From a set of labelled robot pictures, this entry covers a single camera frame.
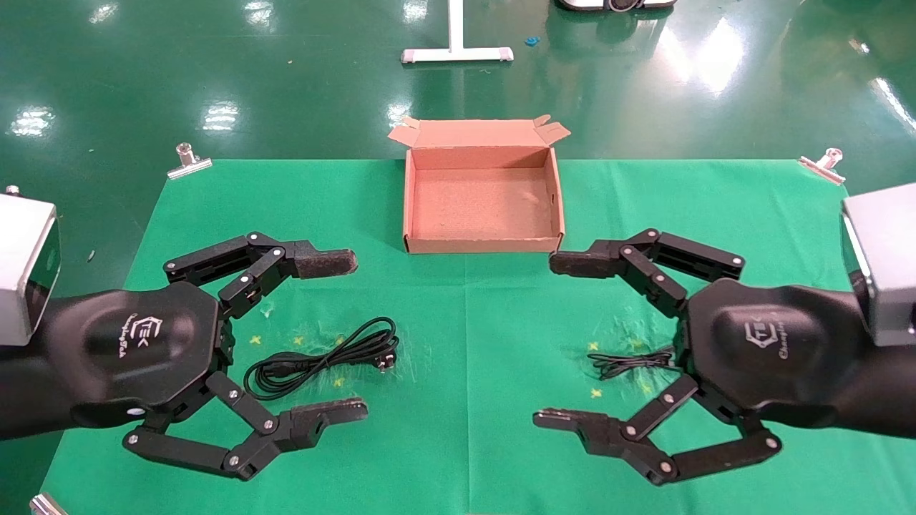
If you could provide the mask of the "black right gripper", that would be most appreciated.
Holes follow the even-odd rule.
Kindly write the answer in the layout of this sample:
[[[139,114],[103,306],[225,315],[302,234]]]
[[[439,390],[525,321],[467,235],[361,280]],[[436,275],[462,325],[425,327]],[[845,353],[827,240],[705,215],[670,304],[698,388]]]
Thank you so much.
[[[735,281],[745,266],[739,255],[657,229],[558,250],[549,265],[560,276],[622,278],[664,316],[683,316],[685,365],[698,383],[681,376],[625,421],[566,408],[532,417],[537,427],[574,433],[588,454],[625,461],[655,486],[775,456],[781,440],[760,420],[914,437],[914,348],[875,345],[850,291],[750,287]],[[712,284],[687,300],[668,268]],[[741,437],[663,452],[651,434],[701,391],[714,413],[735,416]]]

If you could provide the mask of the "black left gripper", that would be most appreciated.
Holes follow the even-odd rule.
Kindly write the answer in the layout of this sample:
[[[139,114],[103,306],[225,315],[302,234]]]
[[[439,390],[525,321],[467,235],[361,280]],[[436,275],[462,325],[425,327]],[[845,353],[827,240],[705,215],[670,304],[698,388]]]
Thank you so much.
[[[152,414],[182,421],[202,406],[205,385],[251,427],[238,446],[167,436],[170,418],[147,418],[123,446],[161,465],[248,481],[282,453],[317,446],[331,425],[362,421],[369,408],[347,398],[269,413],[223,373],[233,362],[223,319],[242,318],[287,278],[346,276],[357,267],[352,249],[249,232],[168,260],[173,284],[163,289],[52,299],[28,345],[2,348],[1,436],[108,429]],[[196,287],[228,276],[219,302]]]

